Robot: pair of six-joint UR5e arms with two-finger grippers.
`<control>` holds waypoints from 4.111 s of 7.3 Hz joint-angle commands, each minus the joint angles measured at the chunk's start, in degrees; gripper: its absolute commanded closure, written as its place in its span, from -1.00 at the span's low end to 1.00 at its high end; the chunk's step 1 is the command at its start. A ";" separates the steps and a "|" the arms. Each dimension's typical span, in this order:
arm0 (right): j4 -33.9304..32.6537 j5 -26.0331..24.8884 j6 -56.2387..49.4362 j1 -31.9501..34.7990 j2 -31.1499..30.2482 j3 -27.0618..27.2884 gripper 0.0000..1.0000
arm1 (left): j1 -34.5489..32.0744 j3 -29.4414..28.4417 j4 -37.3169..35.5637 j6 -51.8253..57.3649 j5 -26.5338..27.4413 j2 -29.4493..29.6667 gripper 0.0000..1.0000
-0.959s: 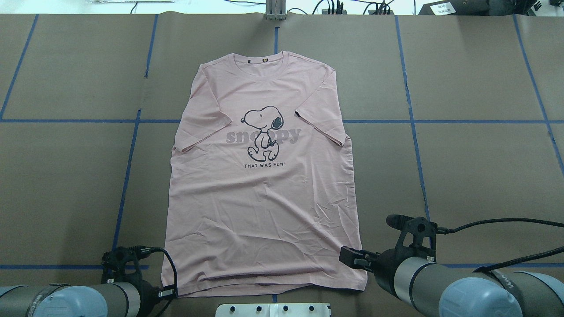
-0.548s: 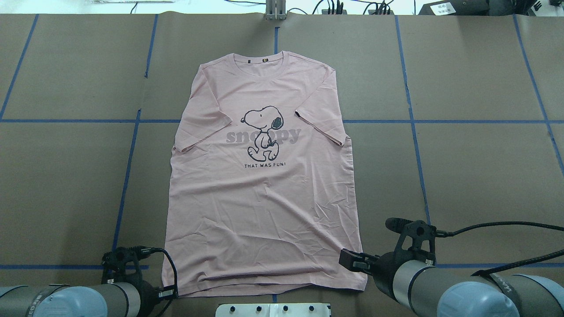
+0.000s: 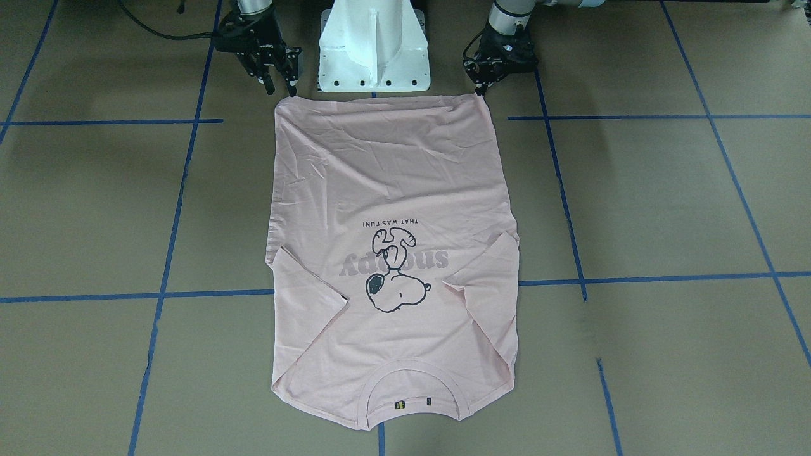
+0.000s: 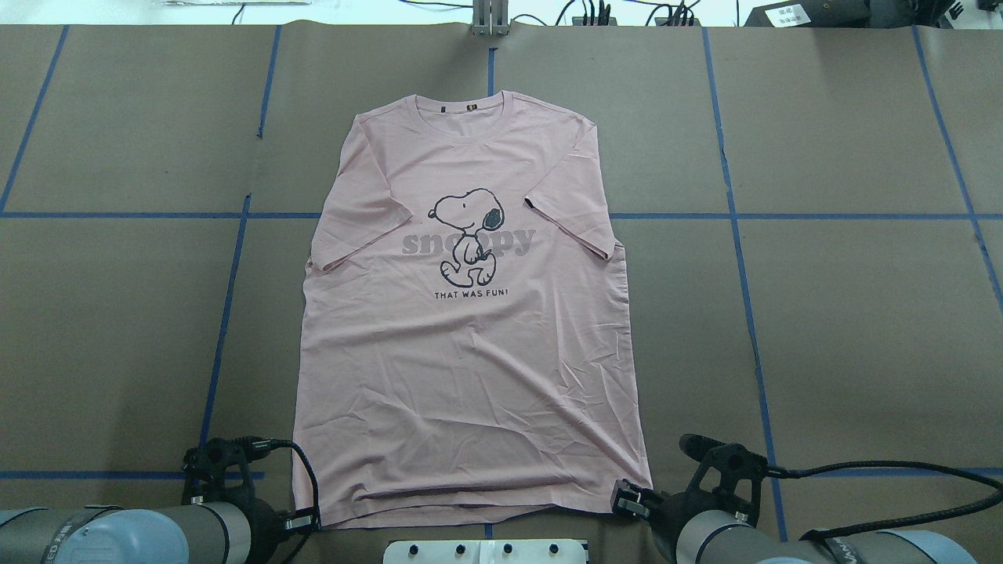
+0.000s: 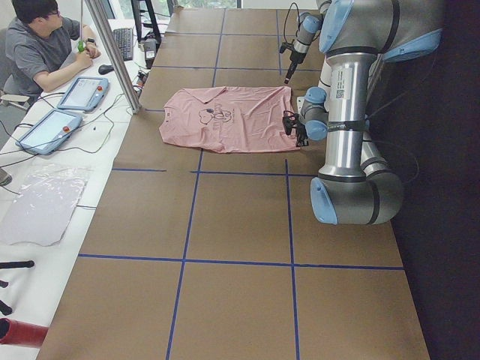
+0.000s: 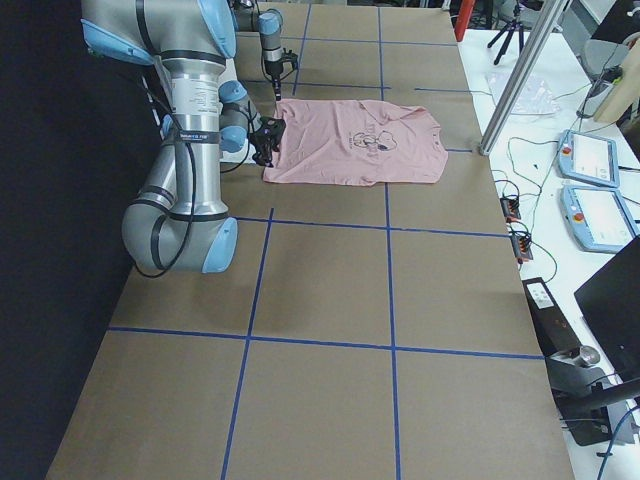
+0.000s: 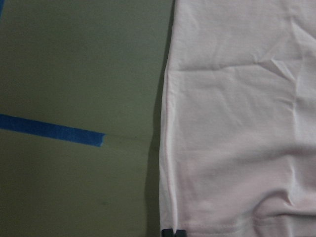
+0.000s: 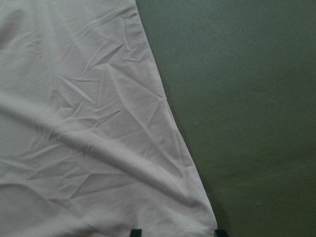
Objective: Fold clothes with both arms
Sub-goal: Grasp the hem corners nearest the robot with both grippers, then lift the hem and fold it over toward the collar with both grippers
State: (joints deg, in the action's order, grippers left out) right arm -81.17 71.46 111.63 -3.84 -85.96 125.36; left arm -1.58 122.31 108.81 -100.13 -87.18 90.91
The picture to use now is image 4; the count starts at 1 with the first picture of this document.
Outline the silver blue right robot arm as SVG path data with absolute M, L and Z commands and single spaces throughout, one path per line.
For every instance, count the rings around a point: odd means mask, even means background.
M 669 563 L 972 563 L 957 541 L 925 526 L 991 509 L 1001 484 L 978 472 L 918 461 L 847 461 L 807 470 L 771 464 L 739 443 L 685 433 L 679 449 L 697 468 L 684 490 L 658 492 L 619 479 L 611 494 L 617 516 L 645 522 Z M 759 527 L 762 486 L 768 479 L 807 479 L 845 470 L 917 470 L 988 486 L 987 497 L 914 516 L 814 528 L 780 538 Z

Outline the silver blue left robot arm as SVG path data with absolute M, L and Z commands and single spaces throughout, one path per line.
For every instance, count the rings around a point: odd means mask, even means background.
M 279 512 L 260 499 L 253 461 L 290 449 L 310 484 L 303 509 Z M 293 536 L 321 528 L 314 468 L 293 440 L 208 440 L 183 457 L 182 503 L 162 509 L 90 504 L 2 512 L 4 563 L 266 563 Z

